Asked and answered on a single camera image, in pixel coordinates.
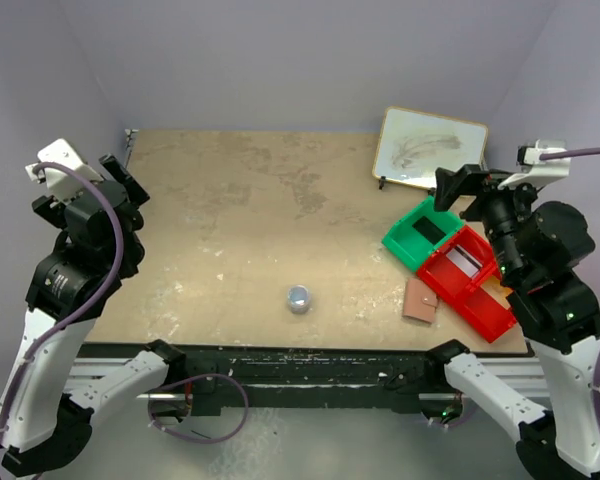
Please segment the pink leather card holder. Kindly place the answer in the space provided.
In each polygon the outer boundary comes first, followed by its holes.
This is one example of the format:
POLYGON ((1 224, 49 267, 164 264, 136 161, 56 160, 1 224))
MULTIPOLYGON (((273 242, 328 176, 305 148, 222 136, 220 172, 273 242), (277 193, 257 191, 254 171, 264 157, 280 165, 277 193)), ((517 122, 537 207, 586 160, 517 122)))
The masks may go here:
POLYGON ((431 325, 435 322, 438 296, 422 280, 412 277, 405 285, 402 316, 431 325))

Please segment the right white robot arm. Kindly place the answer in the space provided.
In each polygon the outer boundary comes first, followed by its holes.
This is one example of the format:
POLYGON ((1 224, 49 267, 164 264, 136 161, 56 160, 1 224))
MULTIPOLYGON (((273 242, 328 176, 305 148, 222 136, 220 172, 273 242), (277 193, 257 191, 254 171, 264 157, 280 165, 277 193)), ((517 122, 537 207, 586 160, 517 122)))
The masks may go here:
POLYGON ((434 207, 471 198, 462 213, 480 222, 508 303, 543 371, 550 406, 522 396, 491 374, 461 342, 427 353, 431 380, 470 397, 511 438, 535 479, 600 479, 600 307, 575 273, 593 252, 584 216, 573 206, 539 203, 538 187, 510 174, 465 165, 436 172, 434 207))

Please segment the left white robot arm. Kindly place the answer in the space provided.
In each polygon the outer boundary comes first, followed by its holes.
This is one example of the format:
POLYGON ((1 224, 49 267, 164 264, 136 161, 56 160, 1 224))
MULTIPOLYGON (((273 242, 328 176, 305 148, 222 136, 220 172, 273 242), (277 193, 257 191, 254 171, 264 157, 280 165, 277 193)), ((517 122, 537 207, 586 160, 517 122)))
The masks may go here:
POLYGON ((24 331, 0 398, 0 476, 39 477, 85 448, 95 428, 138 395, 186 373, 186 356, 162 340, 147 344, 112 373, 68 393, 65 385, 86 336, 123 280, 135 276, 145 249, 137 232, 148 193, 112 155, 99 160, 109 178, 88 179, 86 167, 47 160, 34 179, 59 174, 33 211, 59 231, 29 286, 24 331))

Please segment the black card in green bin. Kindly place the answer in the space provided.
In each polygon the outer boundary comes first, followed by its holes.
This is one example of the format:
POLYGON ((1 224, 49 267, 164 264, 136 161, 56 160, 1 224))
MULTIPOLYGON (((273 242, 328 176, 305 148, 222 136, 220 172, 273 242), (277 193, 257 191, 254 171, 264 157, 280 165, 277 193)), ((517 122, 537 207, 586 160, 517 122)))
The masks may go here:
POLYGON ((421 217, 413 223, 413 228, 432 245, 444 239, 446 234, 427 217, 421 217))

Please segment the white card in red bin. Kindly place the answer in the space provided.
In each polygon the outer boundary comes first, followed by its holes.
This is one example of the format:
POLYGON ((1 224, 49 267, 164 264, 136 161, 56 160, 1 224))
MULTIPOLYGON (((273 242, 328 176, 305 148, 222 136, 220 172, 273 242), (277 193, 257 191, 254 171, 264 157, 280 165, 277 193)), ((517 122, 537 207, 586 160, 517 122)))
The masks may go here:
POLYGON ((447 253, 448 260, 463 274, 472 278, 482 269, 482 263, 461 246, 451 248, 447 253))

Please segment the gold card in red bin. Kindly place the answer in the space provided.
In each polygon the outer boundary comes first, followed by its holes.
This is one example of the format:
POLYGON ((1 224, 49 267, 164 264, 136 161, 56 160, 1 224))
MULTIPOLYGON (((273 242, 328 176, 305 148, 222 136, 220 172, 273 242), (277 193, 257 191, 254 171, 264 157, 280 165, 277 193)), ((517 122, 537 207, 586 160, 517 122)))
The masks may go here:
POLYGON ((509 288, 501 286, 498 282, 485 282, 482 289, 501 305, 508 304, 506 298, 511 293, 509 288))

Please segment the green plastic bin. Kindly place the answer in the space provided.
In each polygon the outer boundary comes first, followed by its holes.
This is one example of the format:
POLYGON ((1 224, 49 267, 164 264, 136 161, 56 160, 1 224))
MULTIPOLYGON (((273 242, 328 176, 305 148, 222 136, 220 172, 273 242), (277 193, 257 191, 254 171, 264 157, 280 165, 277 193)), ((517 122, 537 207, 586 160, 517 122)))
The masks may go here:
POLYGON ((382 244, 415 273, 463 226, 464 222, 451 211, 435 211, 434 198, 427 196, 390 228, 382 244))

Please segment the small framed whiteboard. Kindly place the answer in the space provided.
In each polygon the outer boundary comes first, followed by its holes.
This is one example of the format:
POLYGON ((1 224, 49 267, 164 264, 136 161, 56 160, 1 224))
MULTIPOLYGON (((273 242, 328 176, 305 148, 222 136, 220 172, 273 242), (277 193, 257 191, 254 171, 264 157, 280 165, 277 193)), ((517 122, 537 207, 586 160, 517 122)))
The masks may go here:
POLYGON ((484 166, 486 125, 390 106, 385 110, 372 167, 379 181, 419 189, 436 186, 435 171, 484 166))

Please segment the middle red plastic bin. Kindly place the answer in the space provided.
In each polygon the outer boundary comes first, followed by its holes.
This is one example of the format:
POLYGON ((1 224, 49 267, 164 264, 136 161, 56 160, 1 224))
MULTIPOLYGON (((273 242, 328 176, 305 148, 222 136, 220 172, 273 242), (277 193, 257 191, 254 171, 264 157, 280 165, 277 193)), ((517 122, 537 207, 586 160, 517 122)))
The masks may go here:
POLYGON ((496 273, 496 262, 486 240, 463 226, 421 265, 417 276, 446 303, 493 302, 483 285, 496 273))

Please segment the red plastic bin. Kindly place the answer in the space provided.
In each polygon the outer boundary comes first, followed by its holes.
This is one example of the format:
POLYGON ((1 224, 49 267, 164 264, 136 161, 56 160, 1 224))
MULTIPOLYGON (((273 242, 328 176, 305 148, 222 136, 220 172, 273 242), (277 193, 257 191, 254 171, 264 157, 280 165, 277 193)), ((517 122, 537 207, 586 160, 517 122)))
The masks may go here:
MULTIPOLYGON (((485 282, 500 284, 495 276, 488 277, 485 282)), ((503 306, 494 300, 482 289, 484 283, 472 292, 467 289, 461 291, 453 298, 451 305, 485 341, 493 343, 511 330, 517 321, 509 303, 503 306)))
POLYGON ((421 265, 417 276, 446 303, 493 302, 483 285, 496 273, 496 262, 486 240, 463 226, 421 265))

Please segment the right red plastic bin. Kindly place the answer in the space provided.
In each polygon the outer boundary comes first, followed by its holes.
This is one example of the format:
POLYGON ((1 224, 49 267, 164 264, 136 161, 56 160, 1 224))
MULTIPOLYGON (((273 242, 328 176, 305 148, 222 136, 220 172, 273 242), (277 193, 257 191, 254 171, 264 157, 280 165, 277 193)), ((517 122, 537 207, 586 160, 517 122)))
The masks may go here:
MULTIPOLYGON (((485 282, 500 284, 495 276, 488 277, 485 282)), ((485 341, 493 343, 511 330, 517 321, 509 303, 503 306, 494 300, 482 289, 484 283, 472 292, 467 289, 461 291, 453 298, 451 305, 485 341)))

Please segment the clear jar of paper clips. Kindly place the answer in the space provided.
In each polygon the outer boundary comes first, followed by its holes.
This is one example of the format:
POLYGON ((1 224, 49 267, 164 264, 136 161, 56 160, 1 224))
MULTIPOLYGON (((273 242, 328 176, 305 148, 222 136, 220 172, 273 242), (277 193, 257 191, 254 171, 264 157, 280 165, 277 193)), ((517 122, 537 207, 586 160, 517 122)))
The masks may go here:
POLYGON ((311 293, 304 285, 293 285, 287 292, 287 307, 297 315, 305 314, 311 307, 311 293))

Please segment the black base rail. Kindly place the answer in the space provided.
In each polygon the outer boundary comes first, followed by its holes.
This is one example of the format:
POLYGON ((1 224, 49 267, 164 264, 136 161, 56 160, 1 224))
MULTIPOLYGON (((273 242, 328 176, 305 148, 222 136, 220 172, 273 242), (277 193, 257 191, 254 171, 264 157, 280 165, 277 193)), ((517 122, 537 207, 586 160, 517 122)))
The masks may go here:
MULTIPOLYGON (((384 409, 417 413, 427 403, 442 409, 457 401, 441 380, 425 373, 424 352, 177 345, 187 356, 188 376, 222 373, 247 393, 251 408, 384 409)), ((72 367, 67 390, 86 387, 127 363, 140 344, 87 343, 72 367)), ((477 354, 485 370, 527 397, 543 397, 546 382, 530 355, 477 354)), ((209 379, 193 387, 193 416, 219 415, 243 406, 237 389, 209 379)))

